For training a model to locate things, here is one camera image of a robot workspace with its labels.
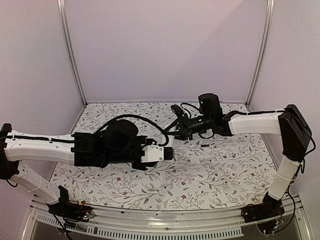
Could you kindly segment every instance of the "floral pattern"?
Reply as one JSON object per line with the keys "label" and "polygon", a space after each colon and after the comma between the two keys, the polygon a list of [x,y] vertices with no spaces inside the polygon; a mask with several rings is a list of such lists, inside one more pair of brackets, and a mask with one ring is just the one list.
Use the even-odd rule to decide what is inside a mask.
{"label": "floral pattern", "polygon": [[[161,127],[175,119],[172,103],[89,104],[76,132],[94,132],[121,114],[136,114]],[[246,112],[243,104],[222,104],[225,113]],[[197,112],[189,108],[194,117]],[[140,135],[161,142],[161,133],[148,123],[131,119]],[[215,135],[175,142],[175,158],[146,171],[128,163],[105,168],[58,163],[51,182],[69,191],[73,201],[141,210],[200,210],[261,202],[276,174],[274,163],[259,134]]]}

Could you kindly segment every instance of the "white wall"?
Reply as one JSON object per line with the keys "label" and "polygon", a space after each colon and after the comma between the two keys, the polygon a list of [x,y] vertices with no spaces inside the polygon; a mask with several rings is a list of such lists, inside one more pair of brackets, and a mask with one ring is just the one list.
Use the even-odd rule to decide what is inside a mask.
{"label": "white wall", "polygon": [[245,102],[266,0],[68,0],[88,102]]}
{"label": "white wall", "polygon": [[[34,134],[70,132],[82,109],[59,20],[57,1],[0,3],[0,128]],[[54,164],[30,166],[49,178]],[[0,239],[21,237],[32,195],[0,181]]]}
{"label": "white wall", "polygon": [[[296,104],[318,143],[306,158],[305,174],[295,187],[307,213],[314,239],[320,239],[320,1],[277,0],[266,56],[252,110]],[[281,138],[269,136],[279,160]]]}

